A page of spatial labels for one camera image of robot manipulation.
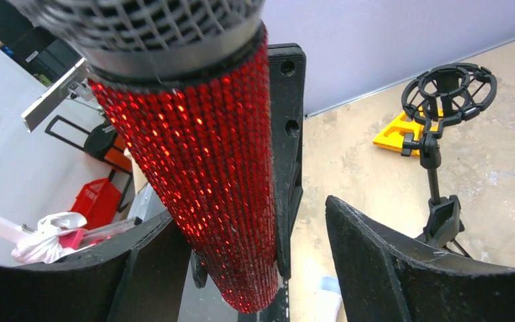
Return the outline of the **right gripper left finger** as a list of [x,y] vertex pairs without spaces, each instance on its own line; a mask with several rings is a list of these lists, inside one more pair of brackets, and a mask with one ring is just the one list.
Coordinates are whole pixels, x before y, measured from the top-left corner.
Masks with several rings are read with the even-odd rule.
[[53,264],[0,266],[0,321],[176,321],[190,252],[157,215]]

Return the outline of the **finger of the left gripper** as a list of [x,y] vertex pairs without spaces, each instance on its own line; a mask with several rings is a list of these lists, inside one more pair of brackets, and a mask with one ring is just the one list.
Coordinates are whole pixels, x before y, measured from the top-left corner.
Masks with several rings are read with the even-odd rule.
[[280,287],[267,321],[289,321],[290,238],[303,194],[302,120],[306,56],[295,43],[270,45],[271,130]]

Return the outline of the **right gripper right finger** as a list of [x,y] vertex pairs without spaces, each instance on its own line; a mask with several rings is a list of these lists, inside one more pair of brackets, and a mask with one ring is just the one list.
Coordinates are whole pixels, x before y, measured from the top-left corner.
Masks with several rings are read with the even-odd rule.
[[348,321],[515,321],[515,268],[440,250],[325,202]]

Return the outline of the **red glitter microphone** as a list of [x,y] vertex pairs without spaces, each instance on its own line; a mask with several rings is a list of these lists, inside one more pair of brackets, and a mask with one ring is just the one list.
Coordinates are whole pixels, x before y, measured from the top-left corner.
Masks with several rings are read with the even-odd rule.
[[278,291],[263,1],[14,1],[70,44],[144,176],[234,309]]

